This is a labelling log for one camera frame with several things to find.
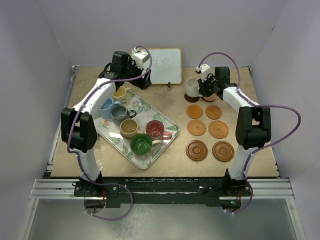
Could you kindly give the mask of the yellow ceramic cup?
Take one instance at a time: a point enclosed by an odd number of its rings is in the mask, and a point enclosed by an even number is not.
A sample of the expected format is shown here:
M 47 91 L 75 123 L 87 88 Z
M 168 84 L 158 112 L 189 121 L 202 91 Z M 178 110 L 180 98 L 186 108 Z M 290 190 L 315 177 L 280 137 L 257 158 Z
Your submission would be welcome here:
M 128 90 L 130 90 L 130 87 L 124 87 L 120 86 L 119 89 L 112 95 L 112 98 L 119 99 L 124 98 L 127 95 Z

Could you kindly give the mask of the light wooden coaster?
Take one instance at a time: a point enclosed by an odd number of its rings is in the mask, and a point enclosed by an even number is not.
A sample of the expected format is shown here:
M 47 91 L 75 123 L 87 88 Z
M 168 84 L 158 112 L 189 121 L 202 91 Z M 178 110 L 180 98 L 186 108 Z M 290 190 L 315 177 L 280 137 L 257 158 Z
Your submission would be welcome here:
M 216 105 L 210 105 L 205 109 L 205 114 L 212 120 L 217 120 L 222 116 L 222 110 Z

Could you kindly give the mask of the dark walnut coaster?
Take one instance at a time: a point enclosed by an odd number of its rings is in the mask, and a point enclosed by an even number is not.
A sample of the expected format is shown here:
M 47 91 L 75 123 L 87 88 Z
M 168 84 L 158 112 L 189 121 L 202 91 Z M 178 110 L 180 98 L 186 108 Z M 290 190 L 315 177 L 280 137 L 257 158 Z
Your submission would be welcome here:
M 189 103 L 196 103 L 199 101 L 200 97 L 197 96 L 197 97 L 190 97 L 188 96 L 186 93 L 184 94 L 184 99 L 189 102 Z

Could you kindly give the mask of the woven bamboo coaster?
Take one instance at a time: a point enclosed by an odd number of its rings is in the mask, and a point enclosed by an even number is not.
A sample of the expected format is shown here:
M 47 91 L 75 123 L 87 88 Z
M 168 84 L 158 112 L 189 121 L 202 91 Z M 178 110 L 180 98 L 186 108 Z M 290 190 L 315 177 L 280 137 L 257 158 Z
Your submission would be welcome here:
M 190 120 L 187 124 L 187 130 L 193 136 L 203 135 L 206 132 L 206 129 L 205 123 L 198 119 Z
M 229 128 L 226 123 L 220 120 L 212 121 L 208 126 L 210 135 L 216 139 L 226 138 L 229 134 Z

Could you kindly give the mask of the white ceramic cup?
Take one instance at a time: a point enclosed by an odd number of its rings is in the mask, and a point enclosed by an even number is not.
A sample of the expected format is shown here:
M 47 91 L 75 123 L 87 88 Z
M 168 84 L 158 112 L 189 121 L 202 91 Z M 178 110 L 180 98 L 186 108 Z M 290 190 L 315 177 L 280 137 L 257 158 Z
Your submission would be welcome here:
M 185 93 L 191 98 L 197 98 L 199 94 L 199 84 L 197 78 L 190 78 L 185 82 Z

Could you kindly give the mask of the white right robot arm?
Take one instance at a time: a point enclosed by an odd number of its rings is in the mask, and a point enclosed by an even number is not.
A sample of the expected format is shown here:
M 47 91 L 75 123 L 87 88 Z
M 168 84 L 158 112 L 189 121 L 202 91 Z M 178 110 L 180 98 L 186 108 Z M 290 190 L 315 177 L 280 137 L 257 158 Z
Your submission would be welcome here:
M 238 143 L 232 164 L 223 177 L 222 190 L 228 196 L 249 189 L 248 170 L 259 149 L 271 140 L 271 110 L 248 98 L 236 83 L 230 83 L 230 69 L 217 67 L 214 76 L 207 64 L 196 67 L 201 77 L 198 93 L 203 97 L 217 95 L 237 111 L 235 138 Z

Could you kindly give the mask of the orange wooden coaster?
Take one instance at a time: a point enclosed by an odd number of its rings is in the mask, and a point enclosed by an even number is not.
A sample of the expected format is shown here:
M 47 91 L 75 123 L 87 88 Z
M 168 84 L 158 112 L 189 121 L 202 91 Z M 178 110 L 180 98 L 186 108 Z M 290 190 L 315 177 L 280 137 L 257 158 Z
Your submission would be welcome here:
M 203 110 L 199 105 L 192 104 L 187 107 L 186 114 L 192 119 L 198 119 L 203 115 Z

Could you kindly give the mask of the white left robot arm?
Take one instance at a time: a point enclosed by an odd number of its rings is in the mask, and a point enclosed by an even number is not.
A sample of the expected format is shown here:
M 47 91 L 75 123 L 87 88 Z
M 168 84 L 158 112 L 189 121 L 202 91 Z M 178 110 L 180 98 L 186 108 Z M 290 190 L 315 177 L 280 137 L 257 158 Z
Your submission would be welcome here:
M 152 55 L 147 48 L 136 46 L 134 53 L 115 51 L 112 61 L 98 75 L 97 81 L 87 95 L 74 107 L 61 112 L 61 139 L 67 144 L 67 152 L 75 154 L 80 167 L 80 179 L 75 189 L 91 196 L 103 191 L 101 171 L 96 163 L 94 145 L 97 131 L 94 119 L 103 104 L 125 83 L 145 90 L 151 85 Z

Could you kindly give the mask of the pink ceramic cup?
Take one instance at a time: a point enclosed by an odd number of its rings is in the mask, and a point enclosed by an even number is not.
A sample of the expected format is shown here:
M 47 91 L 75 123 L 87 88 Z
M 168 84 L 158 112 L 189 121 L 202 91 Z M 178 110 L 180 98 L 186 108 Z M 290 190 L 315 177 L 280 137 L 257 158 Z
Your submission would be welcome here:
M 205 102 L 208 102 L 208 103 L 211 103 L 211 102 L 214 102 L 216 100 L 216 95 L 212 95 L 212 96 L 209 96 L 209 97 L 202 97 L 202 99 L 205 101 Z

